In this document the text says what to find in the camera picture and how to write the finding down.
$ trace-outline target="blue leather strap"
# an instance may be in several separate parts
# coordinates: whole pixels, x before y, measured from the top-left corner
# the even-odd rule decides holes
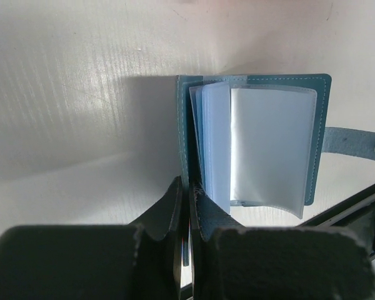
[[[322,151],[375,161],[375,132],[326,127]]]

